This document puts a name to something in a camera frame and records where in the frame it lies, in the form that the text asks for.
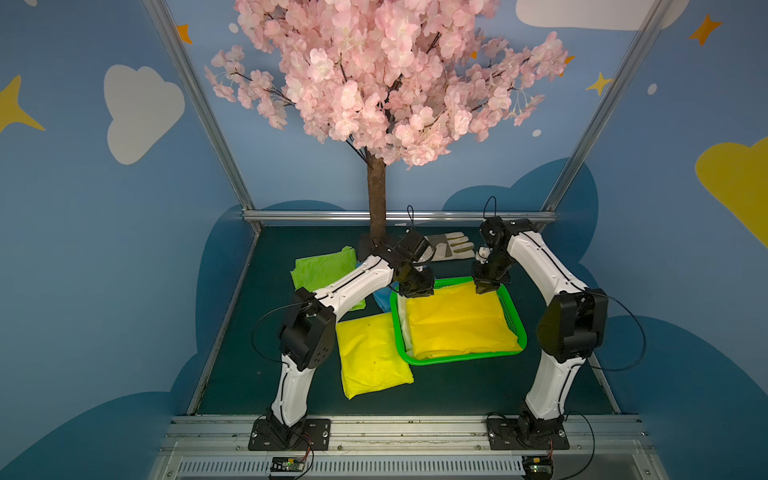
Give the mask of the white raincoat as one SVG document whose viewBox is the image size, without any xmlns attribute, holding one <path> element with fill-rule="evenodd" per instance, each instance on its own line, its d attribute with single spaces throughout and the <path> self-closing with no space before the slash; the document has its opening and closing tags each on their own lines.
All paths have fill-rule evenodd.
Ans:
<svg viewBox="0 0 768 480">
<path fill-rule="evenodd" d="M 413 354 L 413 343 L 412 343 L 412 336 L 410 332 L 410 326 L 409 326 L 408 314 L 407 314 L 407 298 L 397 294 L 396 299 L 397 299 L 397 313 L 399 318 L 398 322 L 401 329 L 401 336 L 403 338 L 404 349 L 406 354 L 411 356 Z"/>
</svg>

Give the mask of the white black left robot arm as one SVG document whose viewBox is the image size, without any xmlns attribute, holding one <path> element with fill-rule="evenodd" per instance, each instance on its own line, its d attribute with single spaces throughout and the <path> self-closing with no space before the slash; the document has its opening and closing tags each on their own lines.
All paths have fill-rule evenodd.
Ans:
<svg viewBox="0 0 768 480">
<path fill-rule="evenodd" d="M 434 293 L 429 263 L 434 255 L 415 229 L 393 244 L 379 244 L 352 272 L 319 290 L 297 289 L 279 330 L 281 365 L 268 424 L 285 440 L 300 434 L 315 370 L 336 343 L 336 325 L 351 308 L 374 292 L 398 284 L 406 298 Z"/>
</svg>

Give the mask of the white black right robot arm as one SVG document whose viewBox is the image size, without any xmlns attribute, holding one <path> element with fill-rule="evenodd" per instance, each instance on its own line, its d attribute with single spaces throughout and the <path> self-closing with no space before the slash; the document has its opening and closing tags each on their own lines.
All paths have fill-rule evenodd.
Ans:
<svg viewBox="0 0 768 480">
<path fill-rule="evenodd" d="M 485 245 L 472 265 L 476 292 L 497 291 L 518 264 L 546 303 L 536 331 L 540 362 L 512 427 L 513 443 L 523 449 L 566 449 L 565 401 L 577 373 L 604 341 L 607 295 L 572 274 L 528 219 L 486 218 L 480 233 Z"/>
</svg>

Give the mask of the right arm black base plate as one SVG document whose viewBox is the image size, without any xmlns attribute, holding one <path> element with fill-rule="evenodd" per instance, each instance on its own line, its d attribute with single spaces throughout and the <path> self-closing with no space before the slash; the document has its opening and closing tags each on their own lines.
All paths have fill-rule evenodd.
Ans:
<svg viewBox="0 0 768 480">
<path fill-rule="evenodd" d="M 534 424 L 520 418 L 490 416 L 485 420 L 486 433 L 492 450 L 569 450 L 570 443 L 562 424 L 555 429 L 535 430 Z"/>
</svg>

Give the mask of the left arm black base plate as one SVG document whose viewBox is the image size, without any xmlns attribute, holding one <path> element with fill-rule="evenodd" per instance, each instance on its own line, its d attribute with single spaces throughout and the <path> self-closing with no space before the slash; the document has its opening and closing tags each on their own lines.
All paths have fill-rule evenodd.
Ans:
<svg viewBox="0 0 768 480">
<path fill-rule="evenodd" d="M 311 447 L 327 451 L 331 433 L 330 419 L 310 418 L 286 427 L 277 417 L 257 418 L 251 429 L 249 451 L 289 451 Z"/>
</svg>

